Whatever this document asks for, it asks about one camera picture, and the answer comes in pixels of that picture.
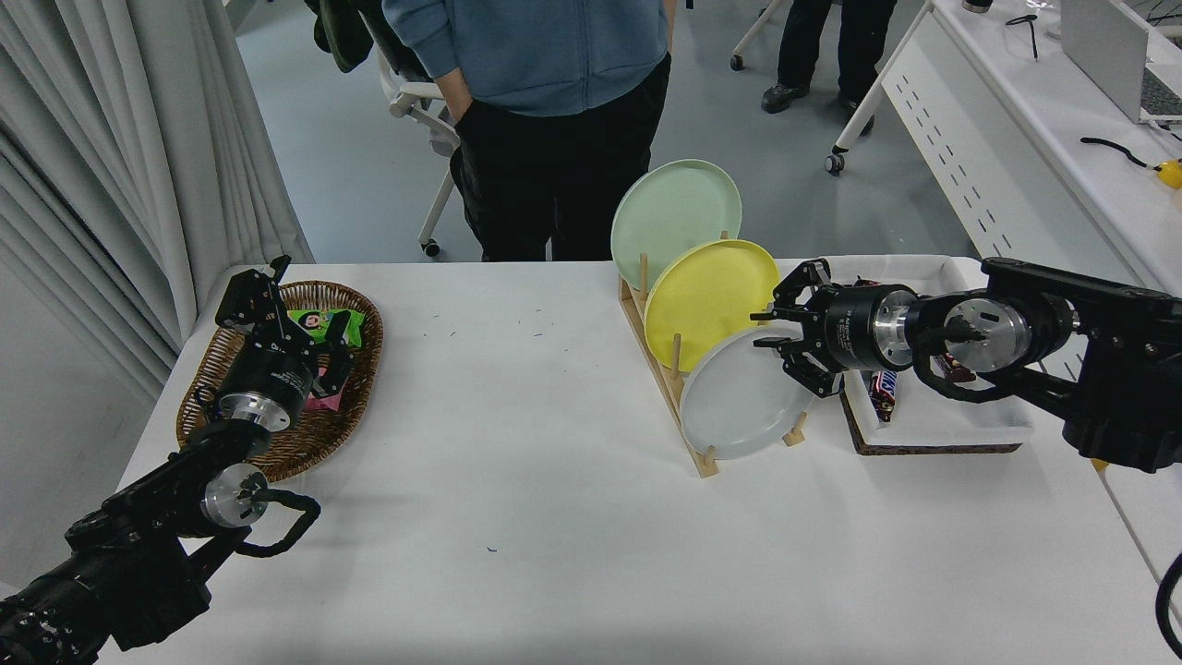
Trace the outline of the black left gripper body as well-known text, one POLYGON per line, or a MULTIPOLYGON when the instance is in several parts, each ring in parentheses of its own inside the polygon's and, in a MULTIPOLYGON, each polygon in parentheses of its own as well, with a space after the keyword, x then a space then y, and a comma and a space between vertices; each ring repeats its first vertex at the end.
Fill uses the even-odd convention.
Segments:
POLYGON ((298 422, 314 379, 314 344, 293 348, 246 344, 220 386, 220 416, 252 422, 298 422))

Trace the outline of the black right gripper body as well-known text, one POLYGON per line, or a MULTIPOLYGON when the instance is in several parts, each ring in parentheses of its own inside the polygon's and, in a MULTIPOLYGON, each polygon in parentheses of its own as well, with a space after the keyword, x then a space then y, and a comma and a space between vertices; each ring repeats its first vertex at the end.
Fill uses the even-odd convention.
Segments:
POLYGON ((827 283, 821 287, 821 365, 832 373, 886 369, 873 333, 875 312, 886 298, 886 286, 827 283))

